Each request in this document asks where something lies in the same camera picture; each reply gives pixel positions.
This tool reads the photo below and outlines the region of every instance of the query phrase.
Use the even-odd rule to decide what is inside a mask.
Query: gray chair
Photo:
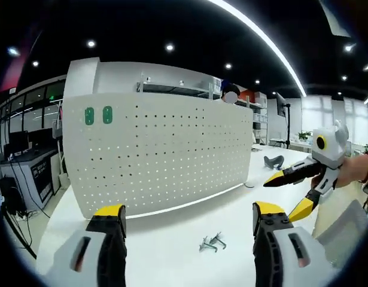
[[[317,237],[324,246],[326,259],[342,268],[368,226],[367,214],[358,200],[349,204],[340,217]]]

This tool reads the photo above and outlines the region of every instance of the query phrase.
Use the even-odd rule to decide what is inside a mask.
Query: green label
[[[112,123],[112,107],[106,106],[102,110],[102,121],[104,124]]]
[[[86,125],[91,126],[95,121],[95,110],[91,107],[86,108],[85,111]]]

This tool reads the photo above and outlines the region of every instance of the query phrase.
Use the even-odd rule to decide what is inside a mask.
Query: floor
[[[57,194],[50,199],[46,205],[44,212],[49,216],[58,204],[61,197],[64,195],[65,190],[60,189]],[[361,191],[361,184],[358,182],[352,182],[346,187],[336,189],[330,198],[322,205],[320,205],[318,211],[318,218],[315,224],[313,237],[318,237],[323,231],[329,228],[329,226],[337,220],[347,206],[357,199],[362,205],[366,200],[366,195]],[[30,218],[29,227],[32,236],[31,248],[37,254],[41,237],[48,224],[48,218],[38,212],[36,215]],[[27,224],[25,221],[19,221],[19,226],[26,239],[30,241]],[[11,238],[13,239],[14,246],[17,249],[18,254],[21,256],[23,262],[30,268],[35,270],[35,259],[29,255],[27,250],[22,248],[21,243],[16,239],[15,235],[10,229]]]
[[[60,199],[64,195],[64,192],[66,190],[59,189],[55,196],[53,196],[50,201],[47,203],[47,205],[44,208],[44,212],[48,216],[52,216],[52,213],[59,203]],[[39,244],[41,237],[44,233],[44,230],[48,224],[48,218],[42,213],[38,212],[36,215],[29,218],[29,230],[31,231],[32,236],[32,244],[31,248],[32,250],[37,254],[39,249]],[[25,236],[27,242],[30,242],[30,236],[28,232],[27,222],[24,220],[18,220],[19,227],[23,232],[23,235]],[[36,261],[35,259],[28,253],[26,249],[23,249],[23,245],[20,243],[19,240],[17,240],[15,234],[12,232],[12,230],[8,227],[8,231],[11,234],[11,238],[13,240],[13,244],[18,252],[18,254],[21,256],[22,260],[25,262],[25,264],[30,267],[31,269],[35,269]]]

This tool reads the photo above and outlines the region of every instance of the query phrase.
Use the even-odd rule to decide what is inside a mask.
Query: human arm
[[[362,154],[356,157],[345,158],[340,167],[336,187],[344,187],[353,181],[363,181],[368,173],[368,155]],[[321,175],[312,179],[312,187],[321,180]]]

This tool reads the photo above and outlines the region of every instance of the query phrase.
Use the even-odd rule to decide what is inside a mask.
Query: computer desk
[[[60,161],[53,147],[29,150],[11,162],[1,161],[0,168],[3,176],[16,180],[29,211],[43,208],[60,187]]]

